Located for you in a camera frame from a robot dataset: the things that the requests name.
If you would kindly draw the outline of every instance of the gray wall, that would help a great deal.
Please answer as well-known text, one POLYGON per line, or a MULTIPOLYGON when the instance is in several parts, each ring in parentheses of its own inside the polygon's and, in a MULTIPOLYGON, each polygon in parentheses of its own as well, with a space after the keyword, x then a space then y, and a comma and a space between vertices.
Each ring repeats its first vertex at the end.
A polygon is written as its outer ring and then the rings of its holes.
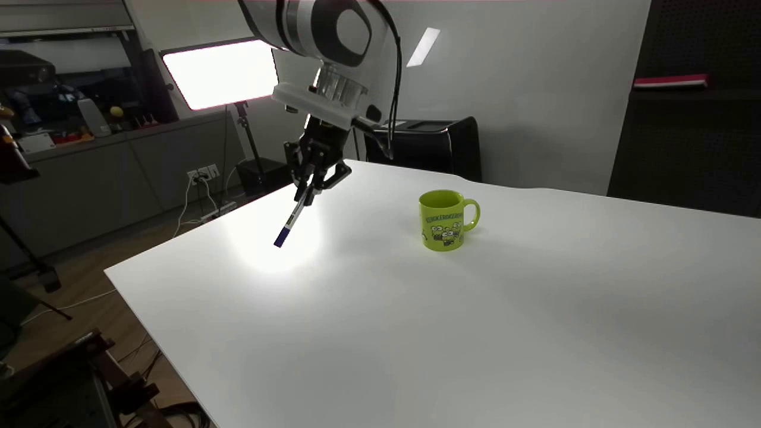
MULTIPOLYGON (((44 257, 177 212, 188 169, 213 162, 226 177, 240 157, 233 120, 224 112, 37 151, 30 164, 39 177, 0 186, 0 213, 44 257)), ((24 262, 0 233, 0 271, 24 262)))
POLYGON ((485 177, 605 192, 649 0, 423 0, 400 4, 402 117, 479 120, 485 177))

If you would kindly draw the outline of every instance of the white tabletop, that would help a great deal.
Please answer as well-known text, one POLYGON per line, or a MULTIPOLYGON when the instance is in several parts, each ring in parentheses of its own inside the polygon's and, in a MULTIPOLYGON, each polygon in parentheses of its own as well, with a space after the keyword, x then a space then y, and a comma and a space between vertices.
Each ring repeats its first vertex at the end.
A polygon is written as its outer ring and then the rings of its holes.
POLYGON ((293 187, 106 268, 220 428, 757 426, 761 220, 351 165, 282 250, 293 187))

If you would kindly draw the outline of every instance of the floor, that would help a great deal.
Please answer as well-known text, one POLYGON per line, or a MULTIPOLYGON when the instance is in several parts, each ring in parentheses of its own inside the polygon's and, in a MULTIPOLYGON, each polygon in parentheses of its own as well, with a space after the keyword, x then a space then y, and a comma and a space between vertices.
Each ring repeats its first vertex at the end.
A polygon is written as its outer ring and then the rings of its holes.
MULTIPOLYGON (((61 280, 57 293, 43 293, 36 276, 16 280, 29 293, 65 308, 74 320, 63 320, 57 313, 37 307, 24 320, 20 338, 7 353, 7 364, 20 370, 24 366, 39 360, 50 351, 98 327, 103 338, 113 339, 108 351, 123 366, 123 370, 143 372, 157 353, 157 345, 143 331, 140 320, 132 315, 101 271, 168 240, 172 233, 172 220, 152 220, 138 231, 108 237, 54 262, 61 280)), ((189 389, 165 359, 155 364, 146 381, 159 388, 159 397, 155 400, 157 406, 191 400, 189 389)))

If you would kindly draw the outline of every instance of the shelf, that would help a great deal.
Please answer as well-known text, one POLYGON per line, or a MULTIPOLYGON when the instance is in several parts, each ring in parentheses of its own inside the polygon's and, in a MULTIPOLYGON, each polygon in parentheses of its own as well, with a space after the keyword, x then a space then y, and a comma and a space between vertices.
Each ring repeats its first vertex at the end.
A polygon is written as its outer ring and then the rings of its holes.
POLYGON ((81 150, 106 148, 106 144, 117 144, 117 143, 126 143, 126 139, 157 135, 157 132, 172 132, 177 127, 188 127, 188 125, 202 124, 202 120, 213 120, 213 113, 180 118, 180 120, 171 120, 171 124, 157 124, 157 125, 149 125, 149 127, 132 127, 132 130, 123 130, 123 132, 111 132, 111 135, 94 138, 94 139, 87 139, 87 143, 63 143, 63 144, 54 144, 50 150, 29 151, 26 159, 29 162, 39 162, 39 159, 75 155, 81 150))
POLYGON ((761 102, 761 91, 631 91, 636 102, 761 102))

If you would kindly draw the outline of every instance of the robotic arm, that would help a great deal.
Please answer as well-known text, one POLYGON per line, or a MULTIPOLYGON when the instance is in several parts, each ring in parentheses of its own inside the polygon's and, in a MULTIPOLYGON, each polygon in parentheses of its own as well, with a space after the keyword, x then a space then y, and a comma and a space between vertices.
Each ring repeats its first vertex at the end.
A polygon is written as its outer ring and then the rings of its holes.
POLYGON ((237 0, 252 32, 278 50, 320 58, 313 85, 281 83, 274 98, 289 108, 307 112, 307 125, 297 143, 285 144, 285 159, 297 186, 297 207, 281 231, 281 247, 300 212, 320 189, 351 173, 342 162, 342 144, 351 127, 363 132, 379 120, 379 108, 367 105, 386 32, 397 42, 397 79, 386 112, 389 135, 400 98, 402 52, 391 17, 379 0, 237 0))

